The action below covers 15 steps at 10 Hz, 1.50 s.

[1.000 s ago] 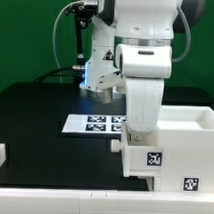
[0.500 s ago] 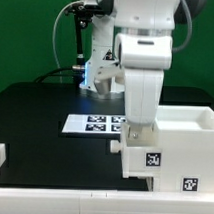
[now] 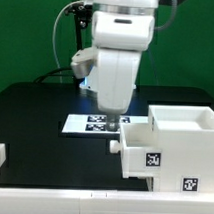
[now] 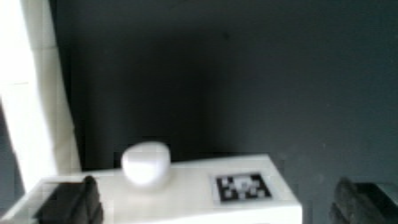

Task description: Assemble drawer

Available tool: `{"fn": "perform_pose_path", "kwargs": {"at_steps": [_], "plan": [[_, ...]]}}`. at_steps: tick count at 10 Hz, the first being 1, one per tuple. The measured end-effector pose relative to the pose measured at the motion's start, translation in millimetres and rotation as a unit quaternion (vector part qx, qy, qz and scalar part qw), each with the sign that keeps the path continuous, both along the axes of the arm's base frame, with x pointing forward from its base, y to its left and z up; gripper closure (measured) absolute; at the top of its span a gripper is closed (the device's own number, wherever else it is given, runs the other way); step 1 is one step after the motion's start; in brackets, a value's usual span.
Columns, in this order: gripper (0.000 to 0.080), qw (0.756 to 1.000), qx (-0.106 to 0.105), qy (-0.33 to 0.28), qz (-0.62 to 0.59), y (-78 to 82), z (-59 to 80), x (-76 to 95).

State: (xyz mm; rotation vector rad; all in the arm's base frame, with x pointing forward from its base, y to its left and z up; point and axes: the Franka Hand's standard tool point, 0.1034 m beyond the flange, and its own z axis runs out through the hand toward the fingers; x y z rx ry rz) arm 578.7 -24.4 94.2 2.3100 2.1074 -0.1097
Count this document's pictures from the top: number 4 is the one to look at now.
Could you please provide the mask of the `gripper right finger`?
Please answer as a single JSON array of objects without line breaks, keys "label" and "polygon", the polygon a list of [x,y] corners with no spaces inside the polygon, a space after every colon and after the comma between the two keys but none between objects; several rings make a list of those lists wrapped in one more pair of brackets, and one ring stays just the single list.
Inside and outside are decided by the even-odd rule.
[{"label": "gripper right finger", "polygon": [[329,217],[331,224],[398,224],[398,185],[342,178]]}]

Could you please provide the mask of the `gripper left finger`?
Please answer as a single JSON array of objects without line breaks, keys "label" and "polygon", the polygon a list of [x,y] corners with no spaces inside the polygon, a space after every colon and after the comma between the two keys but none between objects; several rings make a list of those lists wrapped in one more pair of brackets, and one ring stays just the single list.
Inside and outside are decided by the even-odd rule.
[{"label": "gripper left finger", "polygon": [[63,182],[36,213],[40,224],[104,224],[104,206],[93,176]]}]

